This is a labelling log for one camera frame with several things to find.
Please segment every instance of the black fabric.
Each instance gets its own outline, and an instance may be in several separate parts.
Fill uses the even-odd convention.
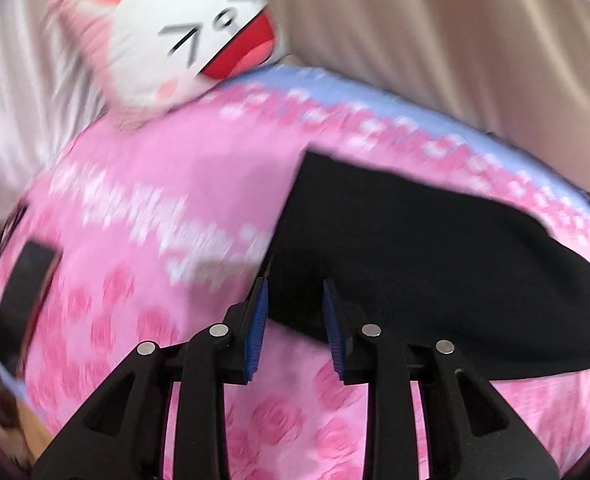
[[[590,264],[501,203],[307,153],[261,272],[270,316],[324,341],[321,278],[402,341],[488,379],[590,368]]]

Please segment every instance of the pillow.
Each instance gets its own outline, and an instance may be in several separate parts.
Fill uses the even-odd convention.
[[[269,0],[304,63],[537,156],[590,192],[590,0]]]
[[[265,0],[52,0],[113,119],[135,128],[281,56]]]

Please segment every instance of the cartoon face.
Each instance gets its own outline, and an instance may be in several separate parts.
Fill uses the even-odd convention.
[[[179,104],[281,56],[265,0],[91,0],[110,14],[108,66],[129,106]],[[137,78],[132,77],[138,67]]]

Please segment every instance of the pink tongue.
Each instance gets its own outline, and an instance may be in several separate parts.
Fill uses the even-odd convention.
[[[230,72],[230,75],[237,75],[246,70],[251,70],[258,65],[261,65],[268,59],[275,47],[275,40],[267,41],[262,43],[260,46],[256,46],[248,54],[246,54],[239,62],[235,65],[235,68]]]

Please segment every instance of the bed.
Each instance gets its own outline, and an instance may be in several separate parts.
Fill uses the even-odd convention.
[[[0,14],[24,3],[2,0]],[[31,47],[22,51],[29,68],[39,59],[61,63],[45,72],[59,80],[34,74],[48,81],[27,106],[40,113],[36,120],[10,114],[27,89],[13,95],[12,78],[0,78],[0,95],[11,97],[0,100],[0,154],[7,154],[0,155],[0,219],[21,192],[32,205],[0,261],[0,295],[28,237],[65,248],[25,382],[7,378],[53,435],[139,341],[187,340],[244,297],[307,146],[520,208],[590,262],[590,199],[545,164],[318,68],[278,65],[241,76],[129,136],[106,117],[75,136],[103,102],[78,55],[51,27],[46,20],[35,29],[49,31],[49,49],[28,35]],[[3,28],[0,19],[0,38]],[[2,57],[0,66],[12,70]],[[61,99],[55,106],[53,95]],[[54,137],[46,135],[51,131]],[[84,269],[81,277],[77,269]],[[295,388],[284,387],[286,379]],[[590,445],[590,370],[494,386],[568,471]],[[427,478],[416,388],[413,398]],[[324,348],[271,324],[256,380],[227,390],[233,476],[360,478],[365,404],[364,389],[341,386]],[[165,478],[171,476],[168,452]]]

